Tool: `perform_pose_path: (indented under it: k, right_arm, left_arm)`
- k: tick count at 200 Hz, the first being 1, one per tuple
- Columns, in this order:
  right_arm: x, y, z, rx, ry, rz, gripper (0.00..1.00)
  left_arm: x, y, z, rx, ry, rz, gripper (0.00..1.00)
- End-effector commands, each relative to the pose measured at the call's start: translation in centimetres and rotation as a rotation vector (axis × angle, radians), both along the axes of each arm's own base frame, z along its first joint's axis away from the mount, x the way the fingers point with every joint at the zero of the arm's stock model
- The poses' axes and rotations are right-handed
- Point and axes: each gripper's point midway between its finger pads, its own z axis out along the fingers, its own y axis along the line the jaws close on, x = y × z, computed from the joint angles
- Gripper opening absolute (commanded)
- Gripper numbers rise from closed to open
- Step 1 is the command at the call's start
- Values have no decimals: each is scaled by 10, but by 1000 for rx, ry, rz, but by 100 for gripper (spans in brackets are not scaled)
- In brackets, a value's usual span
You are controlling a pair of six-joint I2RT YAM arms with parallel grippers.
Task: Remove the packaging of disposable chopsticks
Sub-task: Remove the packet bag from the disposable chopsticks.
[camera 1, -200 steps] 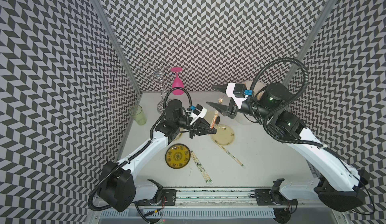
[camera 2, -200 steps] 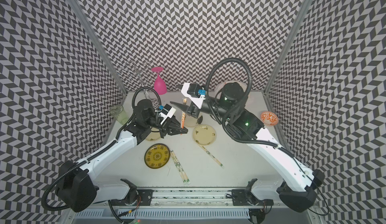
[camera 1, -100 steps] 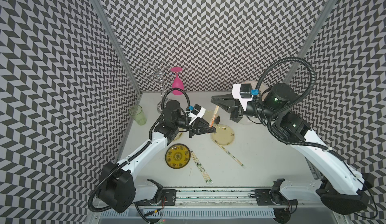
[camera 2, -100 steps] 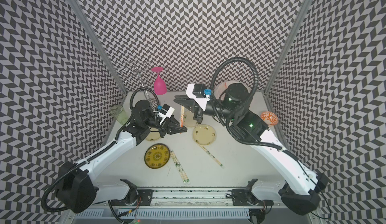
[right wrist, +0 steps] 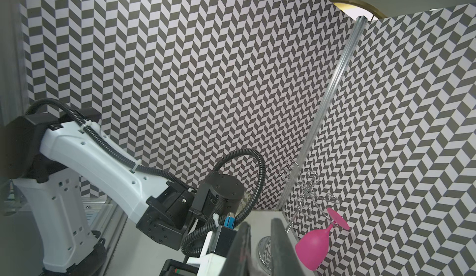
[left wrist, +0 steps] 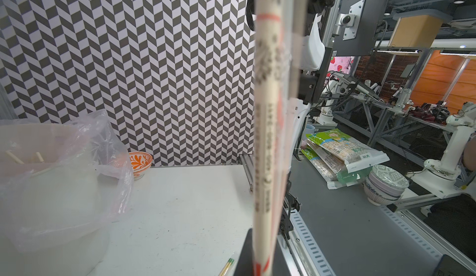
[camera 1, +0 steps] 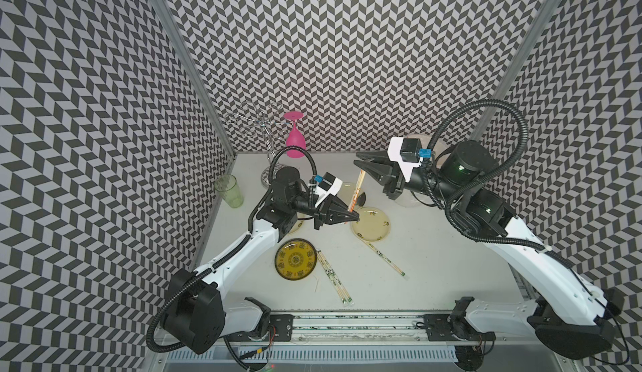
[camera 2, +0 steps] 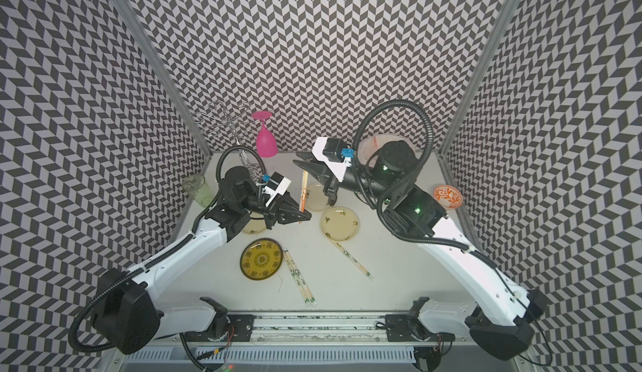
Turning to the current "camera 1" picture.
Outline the red chopsticks pair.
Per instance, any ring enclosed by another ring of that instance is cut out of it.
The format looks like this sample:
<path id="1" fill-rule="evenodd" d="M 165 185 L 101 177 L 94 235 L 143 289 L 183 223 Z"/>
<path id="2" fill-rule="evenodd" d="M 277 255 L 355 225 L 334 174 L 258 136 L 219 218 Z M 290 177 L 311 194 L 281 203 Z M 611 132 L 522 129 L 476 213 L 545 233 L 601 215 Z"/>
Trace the red chopsticks pair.
<path id="1" fill-rule="evenodd" d="M 360 195 L 360 192 L 361 192 L 361 188 L 362 188 L 365 176 L 366 176 L 366 172 L 364 170 L 360 170 L 359 171 L 359 176 L 358 176 L 356 184 L 355 184 L 354 193 L 353 193 L 353 196 L 351 198 L 350 205 L 349 205 L 349 211 L 351 211 L 351 212 L 354 211 L 354 208 L 355 208 L 356 203 L 358 201 L 358 198 L 359 198 L 359 195 Z"/>

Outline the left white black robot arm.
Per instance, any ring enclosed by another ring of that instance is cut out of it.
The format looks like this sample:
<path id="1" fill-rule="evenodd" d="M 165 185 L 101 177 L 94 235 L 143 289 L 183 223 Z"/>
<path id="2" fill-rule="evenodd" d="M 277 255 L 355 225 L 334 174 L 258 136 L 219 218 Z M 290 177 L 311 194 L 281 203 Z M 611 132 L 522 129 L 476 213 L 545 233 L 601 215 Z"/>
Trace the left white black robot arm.
<path id="1" fill-rule="evenodd" d="M 359 221 L 359 213 L 338 196 L 343 181 L 329 172 L 319 175 L 308 151 L 297 149 L 311 167 L 309 180 L 294 166 L 276 168 L 289 150 L 286 147 L 274 155 L 269 186 L 251 211 L 247 230 L 210 261 L 172 277 L 165 303 L 145 334 L 150 351 L 168 353 L 187 347 L 200 355 L 231 335 L 263 338 L 269 332 L 270 308 L 251 297 L 227 304 L 225 298 L 234 283 L 290 233 L 299 215 L 312 218 L 315 229 Z"/>

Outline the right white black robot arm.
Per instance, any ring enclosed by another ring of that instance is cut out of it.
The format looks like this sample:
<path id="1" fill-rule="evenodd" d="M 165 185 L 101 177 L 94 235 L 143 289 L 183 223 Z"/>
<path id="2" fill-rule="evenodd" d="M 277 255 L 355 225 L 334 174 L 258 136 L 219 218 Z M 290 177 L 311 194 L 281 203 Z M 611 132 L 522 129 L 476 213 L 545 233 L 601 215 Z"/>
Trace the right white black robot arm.
<path id="1" fill-rule="evenodd" d="M 508 113 L 518 127 L 517 144 L 498 162 L 477 141 L 462 141 L 445 151 L 436 143 L 453 121 L 481 108 Z M 475 243 L 503 258 L 538 293 L 523 303 L 490 303 L 461 298 L 448 316 L 458 340 L 492 339 L 498 333 L 533 337 L 557 355 L 571 360 L 598 360 L 623 337 L 618 320 L 624 295 L 601 289 L 582 278 L 573 265 L 543 243 L 514 208 L 487 184 L 508 171 L 523 155 L 528 123 L 517 106 L 482 99 L 457 108 L 439 124 L 427 144 L 394 137 L 384 151 L 361 151 L 355 164 L 376 180 L 390 199 L 404 192 L 431 198 L 448 223 Z"/>

